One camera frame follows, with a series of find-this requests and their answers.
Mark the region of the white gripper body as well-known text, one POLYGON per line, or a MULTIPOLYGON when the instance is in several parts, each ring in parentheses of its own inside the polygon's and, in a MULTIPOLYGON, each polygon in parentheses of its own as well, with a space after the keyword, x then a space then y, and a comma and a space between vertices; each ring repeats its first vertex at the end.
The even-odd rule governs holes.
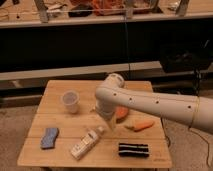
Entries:
POLYGON ((102 117, 104 120, 110 121, 114 116, 115 107, 95 107, 95 110, 99 114, 99 116, 102 117))

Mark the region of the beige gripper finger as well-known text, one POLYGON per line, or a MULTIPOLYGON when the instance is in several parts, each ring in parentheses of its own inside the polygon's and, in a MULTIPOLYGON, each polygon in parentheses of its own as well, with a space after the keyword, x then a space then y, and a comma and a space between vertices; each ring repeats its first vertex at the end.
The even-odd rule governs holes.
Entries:
POLYGON ((107 122, 109 128, 111 130, 114 130, 116 128, 116 118, 112 117, 108 122, 107 122))

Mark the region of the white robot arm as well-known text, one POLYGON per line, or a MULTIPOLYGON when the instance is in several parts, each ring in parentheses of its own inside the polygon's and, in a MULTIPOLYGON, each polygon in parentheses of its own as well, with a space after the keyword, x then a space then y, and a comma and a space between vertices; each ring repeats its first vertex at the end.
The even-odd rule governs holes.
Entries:
POLYGON ((112 73, 95 90, 95 110, 106 122, 112 120, 117 106, 124 106, 213 135, 213 99, 134 91, 124 84, 120 74, 112 73))

